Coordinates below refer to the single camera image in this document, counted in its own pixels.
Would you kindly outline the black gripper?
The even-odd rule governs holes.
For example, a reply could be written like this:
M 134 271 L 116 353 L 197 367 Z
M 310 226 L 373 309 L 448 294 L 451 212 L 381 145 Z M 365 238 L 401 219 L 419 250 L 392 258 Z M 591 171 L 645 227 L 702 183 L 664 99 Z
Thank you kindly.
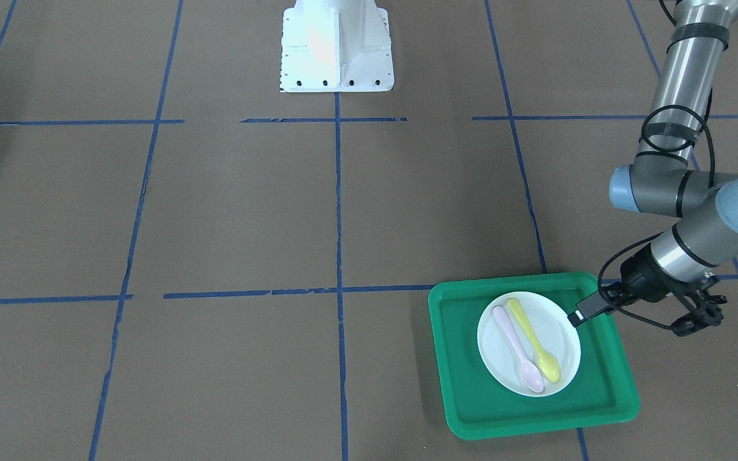
M 645 301 L 657 303 L 673 294 L 671 277 L 665 274 L 656 260 L 651 247 L 643 247 L 620 265 L 621 280 L 601 285 L 599 293 L 589 295 L 568 314 L 574 328 L 601 315 L 611 315 L 623 303 Z

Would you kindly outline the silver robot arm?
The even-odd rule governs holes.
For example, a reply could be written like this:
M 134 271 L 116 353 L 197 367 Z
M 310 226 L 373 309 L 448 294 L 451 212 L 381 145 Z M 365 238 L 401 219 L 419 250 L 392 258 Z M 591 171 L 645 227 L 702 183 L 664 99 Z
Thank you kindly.
M 712 87 L 738 1 L 678 1 L 674 30 L 630 165 L 609 183 L 612 205 L 633 213 L 676 218 L 670 228 L 633 245 L 621 278 L 577 304 L 568 316 L 579 327 L 598 315 L 627 312 L 638 301 L 671 296 L 685 315 L 662 329 L 683 337 L 723 320 L 726 297 L 713 295 L 714 269 L 738 255 L 738 174 L 716 169 L 708 126 Z

